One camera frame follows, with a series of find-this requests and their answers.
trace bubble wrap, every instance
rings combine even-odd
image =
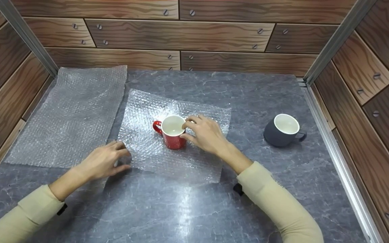
[[[153,130],[155,120],[169,115],[188,117],[204,114],[216,120],[225,135],[229,131],[231,108],[177,101],[131,89],[118,140],[132,154],[132,166],[187,183],[218,183],[222,162],[188,142],[181,150],[168,149],[160,134]]]
[[[127,66],[60,68],[55,86],[6,163],[70,168],[105,144],[124,96]]]

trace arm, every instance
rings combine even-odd
[[[88,181],[128,169],[128,165],[114,166],[118,158],[127,155],[130,153],[123,143],[111,142],[96,148],[82,163],[49,186],[31,192],[0,218],[0,243],[20,243],[31,237],[63,207],[63,201],[76,189]]]
[[[201,149],[216,154],[236,173],[244,193],[278,227],[284,243],[323,243],[322,232],[306,209],[258,162],[252,162],[223,136],[219,125],[202,115],[191,116],[183,128],[195,137],[183,134]]]

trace mug handle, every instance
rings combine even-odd
[[[153,123],[153,129],[158,132],[160,135],[163,135],[163,132],[162,132],[162,129],[159,129],[158,126],[162,126],[162,122],[159,121],[159,120],[156,120],[154,123]]]
[[[304,140],[306,140],[306,138],[307,138],[307,132],[305,132],[305,131],[299,131],[299,132],[297,132],[297,134],[302,134],[302,136],[301,137],[295,137],[296,139],[298,139],[298,142],[302,142],[302,141],[304,141]]]

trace gray marble table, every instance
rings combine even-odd
[[[175,100],[232,107],[229,141],[275,174],[320,225],[325,242],[364,242],[360,225],[328,155],[303,93],[291,75],[188,71],[130,71],[127,89]],[[127,95],[110,138],[116,138]],[[287,113],[308,133],[287,148],[262,137],[268,120]],[[0,165],[0,217],[38,186],[66,169]],[[277,228],[246,196],[233,192],[236,176],[224,166],[220,183],[181,185],[153,172],[132,169],[103,187],[91,183],[67,199],[31,242],[182,243],[280,242]]]

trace mug rim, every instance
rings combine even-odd
[[[294,133],[288,133],[288,132],[285,132],[285,131],[282,131],[280,128],[277,127],[276,125],[276,119],[277,117],[279,116],[286,116],[286,117],[289,117],[291,118],[297,125],[297,130],[296,132]],[[297,134],[299,131],[300,131],[300,123],[295,119],[295,117],[291,116],[291,115],[287,115],[287,114],[284,114],[284,113],[281,113],[281,114],[278,114],[274,117],[274,126],[276,127],[276,129],[278,129],[280,132],[284,133],[284,134],[288,134],[288,135],[293,135],[293,134]]]
[[[182,132],[179,133],[178,135],[169,135],[169,134],[167,134],[167,133],[165,132],[165,130],[163,129],[163,123],[165,122],[165,120],[166,120],[167,118],[174,117],[174,116],[175,116],[175,117],[178,117],[178,118],[181,118],[181,120],[183,120],[183,121],[185,122],[185,119],[182,118],[182,117],[179,116],[179,115],[169,115],[169,116],[167,116],[166,118],[164,118],[163,121],[162,121],[162,125],[161,125],[161,127],[162,127],[162,132],[163,132],[163,134],[167,135],[168,137],[179,137],[179,136],[181,136],[181,134],[183,134],[183,133],[185,132],[185,129],[183,129]]]

